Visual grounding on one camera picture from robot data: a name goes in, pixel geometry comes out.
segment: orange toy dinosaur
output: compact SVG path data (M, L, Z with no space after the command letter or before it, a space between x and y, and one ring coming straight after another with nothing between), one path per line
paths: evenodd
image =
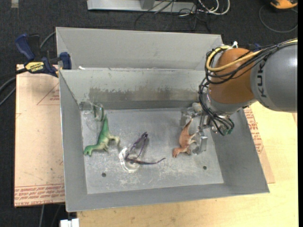
M184 128L183 128L183 130L180 134L180 137L179 137L180 147L179 148L174 148L173 153L172 153L172 156L174 158L176 158L177 155L180 152L186 152L189 155L191 153L191 150L190 150L189 146L190 146L191 143L195 142L195 140L192 140L192 138L195 136L195 134L190 135L188 133L188 129L189 129L190 124L191 124L192 121L193 121L193 119L190 119L190 121L184 126Z

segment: wire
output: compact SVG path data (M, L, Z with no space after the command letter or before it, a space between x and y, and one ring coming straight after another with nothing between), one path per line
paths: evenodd
M60 210L61 206L62 206L62 205L60 204L59 207L58 207L58 209L57 209L57 211L55 212L55 215L53 216L52 224L50 225L50 227L53 227L53 225L54 225L54 223L55 223L55 221L56 221L56 218L57 218L57 215L58 215L58 213L59 213L59 210Z
M43 42L40 44L40 49L45 45L45 43L54 35L56 32L52 32L50 35L46 37L46 39L43 40Z
M291 40L288 40L288 41L279 43L279 44L277 44L277 45L273 45L273 46L271 46L270 48L275 49L275 48L277 48L278 46L282 46L282 45L288 44L288 43L295 43L295 42L297 42L297 41L298 41L298 39L291 39ZM214 56L215 56L216 54L218 54L219 52L225 51L225 50L230 49L230 48L231 48L231 46L229 46L229 45L222 45L222 46L220 46L220 47L215 48L215 49L210 53L210 55L207 56L207 60L206 60L206 63L205 63L205 68L206 68L207 70L209 70L209 71L212 71L212 72L222 71L222 70L224 70L224 69L226 69L226 68L228 68L228 67L231 67L231 66L233 66L234 64L239 63L239 62L241 62L241 61L249 60L249 59L253 60L253 58L256 57L259 53L261 53L261 52L264 53L264 52L267 52L267 51L268 51L268 48L267 48L267 49L263 49L263 50L260 50L260 51L252 52L251 54L247 54L247 55L245 55L245 56L241 56L241 57L239 57L238 59L236 59L236 60L234 60L234 61L232 61L232 62L230 62L230 63L228 63L228 64L226 64L226 65L223 65L223 66L218 67L218 68L212 68L212 67L210 66L210 64L211 64L212 61L214 61Z
M44 207L45 205L42 205L42 209L41 209L41 215L40 215L40 221L39 221L39 227L42 226L42 219L43 219L43 214L44 214Z
M255 55L255 56L253 56L253 57L251 57L250 59L247 59L247 56L248 55L252 55L254 53L252 51L248 51L244 55L240 56L238 59L236 59L233 62L231 62L233 64L242 62L242 64L240 66L238 66L236 69L234 69L232 71L229 71L229 72L226 72L224 74L217 75L216 71L208 70L208 68L205 65L205 77L206 77L206 80L207 80L208 83L221 84L221 83L224 83L224 82L226 82L226 81L228 81L230 79L236 79L239 76L241 76L244 73L246 73L247 71L249 71L250 69L252 69L259 61L266 60L266 58L269 55L271 55L272 53L274 53L278 49L283 48L284 46L288 46L288 45L297 43L297 42L298 42L298 39L291 39L291 40L284 41L284 42L281 42L281 43L278 43L278 44L267 46L266 48L258 51L258 54ZM207 57L206 61L209 62L210 69L215 69L215 68L212 68L213 62L214 62L213 52L215 51L216 54L217 54L222 47L223 46L218 47L219 50L217 50L218 48L216 48L212 52L208 52L206 54L206 57ZM222 67L216 68L216 69L221 69L221 70L218 70L218 71L222 71L223 69L226 68L226 66L230 65L231 63L228 63L228 64L226 64L226 65L224 65ZM210 78L220 78L221 80L219 80L219 81L218 80L211 80Z
M201 1L201 0L197 0L199 3L200 3L200 5L203 7L203 8L205 8L206 10L207 10L207 12L216 12L217 10L218 10L218 8L219 8L219 1L218 0L216 0L216 3L217 3L217 7L216 7L216 9L215 10L212 10L212 9L208 9L204 4L203 4L203 2Z
M13 77L9 80L7 80L1 87L0 87L0 92L11 82L13 82L14 80L16 80L16 77ZM4 104L4 102L16 91L16 87L14 87L9 94L0 102L0 106L2 104Z
M149 10L144 11L142 14L140 14L140 15L136 18L136 20L135 20L135 22L134 22L134 29L136 29L137 22L138 22L138 20L139 20L142 16L144 16L146 13L150 12L151 10L153 10L154 8L156 8L157 6L159 6L160 4L164 3L165 1L167 1L167 0L163 0L163 1L159 2L158 4L156 4L155 6L153 6L152 8L150 8ZM161 9L159 9L158 11L156 11L155 14L158 13L160 10L163 11L165 8L167 8L167 7L168 7L170 4L172 4L173 2L174 2L174 0L171 0L167 5L164 6L164 8L161 8Z
M226 13L229 11L230 5L231 5L230 0L227 0L227 9L226 9L225 11L219 13L219 12L216 12L216 11L218 10L219 6L220 6L218 0L216 0L217 8L216 8L215 10L211 10L211 9L207 8L207 7L203 4L203 2L202 2L201 0L198 0L198 2L200 3L200 5L201 5L203 8L206 9L206 11L204 11L204 10L199 10L200 12L205 12L205 13L214 14L214 15L223 15L223 14L226 14Z
M297 23L292 29L289 29L289 30L275 30L275 29L269 27L268 25L265 24L265 22L263 21L263 19L262 19L262 17L261 17L261 12L262 12L262 10L263 10L263 8L264 8L265 6L267 6L267 4L264 4L264 5L259 9L259 19L260 19L261 23L262 23L266 28L268 28L269 30L271 30L271 31L273 31L273 32L277 32L277 33L289 33L289 32L295 30L295 29L298 27L298 23Z

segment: black floor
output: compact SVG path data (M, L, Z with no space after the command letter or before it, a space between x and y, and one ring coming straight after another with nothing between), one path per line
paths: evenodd
M22 33L39 34L44 39L56 26L221 34L224 43L237 41L239 46L268 45L297 37L297 29L277 33L262 25L258 13L263 4L262 0L231 0L227 14L201 16L200 19L208 21L204 23L192 16L181 19L169 13L140 16L140 12L88 11L87 0L19 0L18 9L11 8L11 0L0 0L0 87L14 73L15 65L25 62L14 40ZM262 17L279 31L292 29L298 20L293 11L273 12L268 7L264 7ZM55 54L55 41L50 39L44 48ZM12 83L0 92L0 102L14 86ZM37 227L41 206L17 209L13 206L15 99L12 94L0 105L0 226ZM46 205L42 226L48 227L52 222L57 226L60 219L71 218L64 209L60 205Z

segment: green toy dinosaur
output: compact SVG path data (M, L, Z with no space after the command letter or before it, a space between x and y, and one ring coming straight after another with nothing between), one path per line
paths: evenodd
M107 119L107 116L105 115L103 127L99 134L97 144L86 146L84 149L84 154L91 156L91 152L96 149L103 149L103 150L107 151L110 140L114 140L116 144L119 144L120 138L117 136L111 135L109 133L108 119Z

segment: clamp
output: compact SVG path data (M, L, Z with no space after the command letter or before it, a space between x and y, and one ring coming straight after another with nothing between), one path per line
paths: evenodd
M22 73L28 71L30 73L45 73L58 77L58 69L52 63L62 61L61 69L71 69L71 58L67 52L62 52L58 58L48 60L46 57L40 56L39 35L28 36L27 33L20 35L15 40L15 45L18 51L24 54L27 61L24 63L24 68L17 71Z

